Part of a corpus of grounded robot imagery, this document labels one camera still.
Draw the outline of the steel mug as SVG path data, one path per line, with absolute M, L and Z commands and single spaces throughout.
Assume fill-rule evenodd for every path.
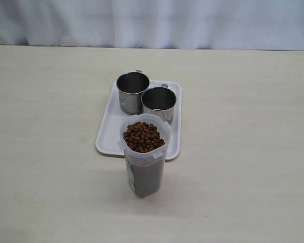
M 141 96 L 148 89 L 149 83 L 149 78 L 141 70 L 124 73 L 118 77 L 116 86 L 123 112 L 130 115 L 142 113 Z
M 143 113 L 154 114 L 169 125 L 173 122 L 176 102 L 175 93 L 166 84 L 150 88 L 141 96 Z

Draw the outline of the white plastic tray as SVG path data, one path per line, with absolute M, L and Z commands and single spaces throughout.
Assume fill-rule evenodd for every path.
M 174 107 L 174 117 L 171 125 L 171 138 L 168 146 L 166 160 L 175 159 L 181 149 L 181 109 L 182 109 L 182 88 L 176 82 L 151 80 L 150 87 L 167 85 L 177 98 Z M 124 152 L 118 146 L 120 141 L 120 127 L 128 120 L 130 115 L 120 109 L 118 88 L 113 84 L 106 109 L 98 130 L 95 146 L 99 152 L 110 156 L 123 156 Z

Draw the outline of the clear plastic tall container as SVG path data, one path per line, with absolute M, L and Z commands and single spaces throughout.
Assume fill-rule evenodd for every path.
M 136 196 L 144 198 L 160 189 L 170 137 L 170 125 L 154 114 L 134 115 L 121 125 L 118 146 Z

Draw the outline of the white backdrop curtain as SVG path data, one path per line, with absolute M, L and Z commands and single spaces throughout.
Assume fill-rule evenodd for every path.
M 304 50 L 304 1 L 0 1 L 0 45 Z

